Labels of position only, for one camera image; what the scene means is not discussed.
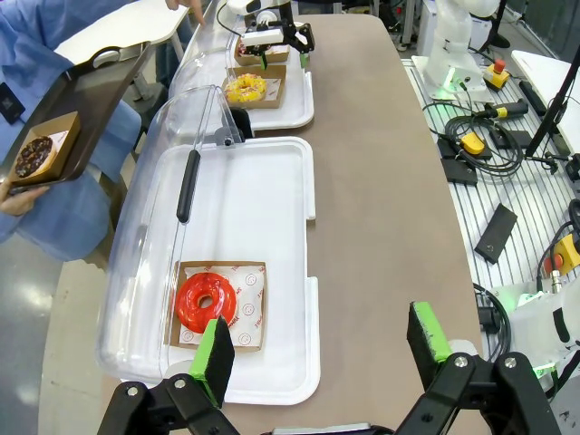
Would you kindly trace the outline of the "person's right hand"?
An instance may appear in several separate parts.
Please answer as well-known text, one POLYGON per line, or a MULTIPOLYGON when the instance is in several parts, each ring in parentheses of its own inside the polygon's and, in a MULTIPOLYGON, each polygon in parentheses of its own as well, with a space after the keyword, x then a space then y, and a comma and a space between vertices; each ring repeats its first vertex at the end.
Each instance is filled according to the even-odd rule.
POLYGON ((41 187, 28 190, 24 193, 11 195, 10 188, 10 180, 5 179, 1 183, 0 210, 2 213, 13 217, 26 214, 33 208, 34 202, 49 190, 47 187, 41 187))

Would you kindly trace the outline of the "person's left hand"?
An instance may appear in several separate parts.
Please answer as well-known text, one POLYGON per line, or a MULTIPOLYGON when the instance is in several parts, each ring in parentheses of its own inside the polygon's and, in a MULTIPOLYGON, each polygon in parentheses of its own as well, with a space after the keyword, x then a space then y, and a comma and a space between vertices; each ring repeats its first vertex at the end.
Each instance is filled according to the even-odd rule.
POLYGON ((170 10, 177 10, 180 6, 187 7, 195 16, 200 25, 205 24, 204 11, 200 0, 165 0, 170 10))

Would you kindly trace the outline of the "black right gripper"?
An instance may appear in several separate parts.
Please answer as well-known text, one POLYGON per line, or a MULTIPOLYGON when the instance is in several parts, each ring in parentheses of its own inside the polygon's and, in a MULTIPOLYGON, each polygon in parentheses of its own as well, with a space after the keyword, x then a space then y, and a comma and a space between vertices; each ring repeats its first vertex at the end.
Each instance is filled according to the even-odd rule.
MULTIPOLYGON (((314 50, 314 34, 309 23, 290 23, 288 21, 275 21, 275 29, 282 31, 282 42, 275 45, 288 45, 300 53, 300 65, 302 69, 309 68, 309 53, 314 50)), ((268 66, 266 51, 268 46, 259 48, 261 67, 265 70, 268 66)))

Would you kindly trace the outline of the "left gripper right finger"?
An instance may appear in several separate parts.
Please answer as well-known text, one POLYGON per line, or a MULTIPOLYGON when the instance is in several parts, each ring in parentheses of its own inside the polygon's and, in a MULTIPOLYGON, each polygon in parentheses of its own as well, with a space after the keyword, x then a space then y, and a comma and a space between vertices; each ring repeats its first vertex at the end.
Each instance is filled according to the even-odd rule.
POLYGON ((506 353, 494 362, 451 350, 427 302, 410 303, 407 341, 424 393, 397 434, 446 434, 460 411, 478 411, 492 434, 559 434, 530 361, 506 353))

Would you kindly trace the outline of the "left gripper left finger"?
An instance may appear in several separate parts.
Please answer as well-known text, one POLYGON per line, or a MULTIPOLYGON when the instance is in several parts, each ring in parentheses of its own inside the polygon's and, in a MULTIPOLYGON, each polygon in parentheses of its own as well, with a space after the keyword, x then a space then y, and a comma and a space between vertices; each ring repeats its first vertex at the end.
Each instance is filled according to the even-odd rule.
POLYGON ((185 373, 162 380, 153 388, 123 382, 114 390, 100 434, 237 434, 221 408, 235 359, 224 317, 208 323, 185 373))

